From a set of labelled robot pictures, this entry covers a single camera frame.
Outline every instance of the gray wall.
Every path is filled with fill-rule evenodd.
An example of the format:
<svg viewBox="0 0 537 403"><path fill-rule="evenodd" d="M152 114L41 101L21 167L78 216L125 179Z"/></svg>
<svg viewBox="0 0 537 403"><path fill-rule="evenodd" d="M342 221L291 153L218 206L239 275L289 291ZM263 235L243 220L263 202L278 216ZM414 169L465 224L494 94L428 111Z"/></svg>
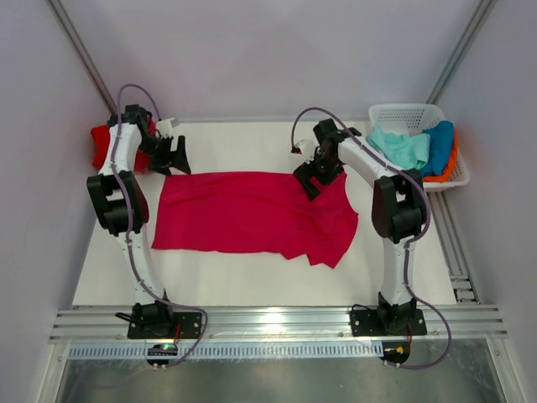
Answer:
<svg viewBox="0 0 537 403"><path fill-rule="evenodd" d="M537 2L499 1L440 107L461 133L470 184L450 192L478 284L502 308L537 379Z"/></svg>
<svg viewBox="0 0 537 403"><path fill-rule="evenodd" d="M477 0L64 3L111 92L133 81L164 116L259 121L422 102Z"/></svg>
<svg viewBox="0 0 537 403"><path fill-rule="evenodd" d="M0 18L0 401L25 402L80 274L88 130L107 112L44 0L3 2Z"/></svg>

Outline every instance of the white tabletop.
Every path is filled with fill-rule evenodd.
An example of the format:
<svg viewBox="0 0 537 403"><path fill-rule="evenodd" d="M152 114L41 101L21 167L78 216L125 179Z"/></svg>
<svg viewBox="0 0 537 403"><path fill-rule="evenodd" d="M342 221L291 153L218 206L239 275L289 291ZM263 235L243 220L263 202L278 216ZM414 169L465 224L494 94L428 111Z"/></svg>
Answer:
<svg viewBox="0 0 537 403"><path fill-rule="evenodd" d="M300 123L296 140L313 138L315 123ZM365 133L365 123L354 123ZM193 173L259 170L291 173L302 162L289 153L291 123L183 123ZM357 234L337 267L310 266L303 255L221 254L153 250L155 270L171 301L197 306L376 305L383 281L383 247L371 223L373 190L346 167L347 196L359 212ZM152 243L162 175L139 175L149 204ZM132 305L133 286L116 240L98 222L93 230L74 305ZM434 304L455 304L435 223L418 242L414 290Z"/></svg>

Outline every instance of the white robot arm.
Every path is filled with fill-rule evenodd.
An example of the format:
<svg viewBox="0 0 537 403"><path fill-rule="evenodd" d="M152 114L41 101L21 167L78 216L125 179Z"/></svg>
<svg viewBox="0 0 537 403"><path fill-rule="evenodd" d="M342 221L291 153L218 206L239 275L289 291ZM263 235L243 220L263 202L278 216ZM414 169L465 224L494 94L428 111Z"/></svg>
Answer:
<svg viewBox="0 0 537 403"><path fill-rule="evenodd" d="M350 131L353 136L361 136L355 128ZM378 321L373 325L380 327L379 331L384 334L401 334L409 323L413 324L413 334L426 332L426 328L414 326L414 321L420 323L421 320L422 324L423 319L409 292L415 243L407 242L419 235L425 224L425 202L421 194L403 176L388 170L386 161L365 141L352 139L348 133L339 130L332 119L319 122L314 133L318 147L300 142L292 149L294 153L306 154L306 162L295 170L294 175L311 200L321 193L314 183L330 185L343 172L343 165L355 170L373 188L372 221L383 239L384 248L384 280L378 293ZM404 175L423 188L417 170L404 171ZM370 328L367 327L369 323L362 329L353 328L353 334L368 335Z"/></svg>

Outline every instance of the pink cloth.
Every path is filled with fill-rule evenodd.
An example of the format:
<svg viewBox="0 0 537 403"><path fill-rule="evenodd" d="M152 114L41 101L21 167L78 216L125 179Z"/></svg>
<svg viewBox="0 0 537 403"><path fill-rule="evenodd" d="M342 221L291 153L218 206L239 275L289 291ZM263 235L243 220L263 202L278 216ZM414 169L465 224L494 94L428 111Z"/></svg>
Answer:
<svg viewBox="0 0 537 403"><path fill-rule="evenodd" d="M153 248L224 253L272 252L334 268L348 250L358 215L346 174L309 201L290 174L225 172L167 176Z"/></svg>

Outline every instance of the plastic basket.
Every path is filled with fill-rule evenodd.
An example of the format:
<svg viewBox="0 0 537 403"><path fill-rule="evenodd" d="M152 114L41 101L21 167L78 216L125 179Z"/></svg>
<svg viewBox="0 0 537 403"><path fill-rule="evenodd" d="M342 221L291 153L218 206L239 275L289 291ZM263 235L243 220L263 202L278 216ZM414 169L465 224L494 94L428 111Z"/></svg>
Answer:
<svg viewBox="0 0 537 403"><path fill-rule="evenodd" d="M444 113L436 105L427 103L388 103L369 108L369 119L373 126L378 125L386 133L410 136L420 134L426 128L433 128L446 120ZM457 153L456 167L447 182L424 182L426 191L444 191L462 186L470 181L470 175L461 150Z"/></svg>

